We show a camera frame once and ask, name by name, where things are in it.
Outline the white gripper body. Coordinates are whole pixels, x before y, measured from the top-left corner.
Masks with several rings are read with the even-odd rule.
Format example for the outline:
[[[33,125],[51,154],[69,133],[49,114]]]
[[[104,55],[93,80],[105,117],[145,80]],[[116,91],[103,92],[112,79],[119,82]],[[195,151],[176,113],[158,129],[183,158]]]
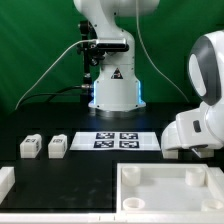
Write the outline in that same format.
[[[209,132],[224,146],[224,103],[213,106],[201,103],[200,108],[204,111],[203,117]]]

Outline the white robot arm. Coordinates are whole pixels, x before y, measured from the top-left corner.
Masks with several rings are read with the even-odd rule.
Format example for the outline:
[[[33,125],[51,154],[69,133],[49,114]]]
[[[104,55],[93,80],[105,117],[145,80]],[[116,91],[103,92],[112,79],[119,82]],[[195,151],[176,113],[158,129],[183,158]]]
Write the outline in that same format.
[[[100,75],[89,107],[106,114],[143,108],[140,82],[134,73],[135,41],[114,18],[149,14],[160,0],[73,2],[96,32],[93,52],[100,60]],[[201,104],[176,115],[162,133],[161,149],[220,149],[224,147],[224,31],[205,34],[196,41],[189,55],[188,74]]]

